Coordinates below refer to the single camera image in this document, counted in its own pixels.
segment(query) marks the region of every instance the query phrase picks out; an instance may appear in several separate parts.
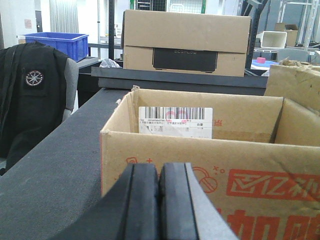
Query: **cardboard box flap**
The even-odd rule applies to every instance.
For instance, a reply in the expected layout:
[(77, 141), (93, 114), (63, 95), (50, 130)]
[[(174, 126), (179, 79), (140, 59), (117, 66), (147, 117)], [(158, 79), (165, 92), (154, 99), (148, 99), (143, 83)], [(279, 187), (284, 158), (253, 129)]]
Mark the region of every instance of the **cardboard box flap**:
[(320, 72), (315, 69), (272, 65), (264, 95), (294, 100), (320, 116)]
[[(203, 107), (213, 108), (214, 139), (269, 143), (273, 142), (282, 103), (282, 97), (138, 89), (126, 95), (118, 107), (119, 116), (111, 117), (103, 131), (127, 132), (129, 127), (121, 126), (130, 125), (131, 132), (138, 133), (139, 107)], [(125, 108), (130, 112), (128, 118)]]
[(320, 116), (284, 99), (275, 143), (320, 147)]
[(250, 23), (247, 16), (126, 10), (123, 45), (245, 54)]

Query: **cardboard box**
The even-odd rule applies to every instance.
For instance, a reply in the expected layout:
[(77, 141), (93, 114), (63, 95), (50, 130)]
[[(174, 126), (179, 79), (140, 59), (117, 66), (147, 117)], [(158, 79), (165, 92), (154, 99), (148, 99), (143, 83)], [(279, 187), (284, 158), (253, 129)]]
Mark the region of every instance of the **cardboard box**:
[(285, 44), (289, 47), (294, 47), (297, 42), (298, 26), (296, 24), (285, 24), (277, 22), (274, 26), (275, 31), (286, 32)]
[(251, 18), (126, 10), (123, 68), (244, 76)]
[[(142, 106), (213, 108), (214, 139), (137, 133)], [(103, 195), (128, 163), (191, 162), (240, 239), (319, 239), (320, 119), (292, 100), (138, 89), (100, 139)]]
[(272, 65), (265, 96), (284, 96), (320, 116), (320, 69), (318, 66)]

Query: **black jacket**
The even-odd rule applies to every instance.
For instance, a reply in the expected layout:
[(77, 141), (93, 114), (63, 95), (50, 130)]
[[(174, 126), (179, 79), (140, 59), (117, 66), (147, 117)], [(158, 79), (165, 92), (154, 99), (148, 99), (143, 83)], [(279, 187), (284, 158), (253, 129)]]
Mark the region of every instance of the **black jacket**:
[(62, 122), (67, 58), (39, 42), (0, 50), (0, 157), (6, 170)]

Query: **compass patch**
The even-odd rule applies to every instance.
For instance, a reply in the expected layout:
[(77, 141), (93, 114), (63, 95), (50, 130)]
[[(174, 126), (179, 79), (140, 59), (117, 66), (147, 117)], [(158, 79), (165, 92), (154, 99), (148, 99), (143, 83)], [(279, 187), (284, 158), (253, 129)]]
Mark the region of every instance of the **compass patch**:
[(28, 86), (35, 87), (41, 84), (44, 80), (44, 74), (38, 70), (31, 70), (25, 76), (25, 83)]

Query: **blue plastic crate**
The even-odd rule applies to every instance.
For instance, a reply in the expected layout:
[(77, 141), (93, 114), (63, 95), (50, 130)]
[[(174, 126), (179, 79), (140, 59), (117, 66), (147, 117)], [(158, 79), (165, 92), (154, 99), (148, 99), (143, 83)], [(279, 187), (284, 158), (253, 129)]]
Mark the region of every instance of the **blue plastic crate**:
[(88, 55), (88, 35), (64, 32), (38, 32), (25, 34), (25, 42), (38, 41), (67, 54), (79, 62)]

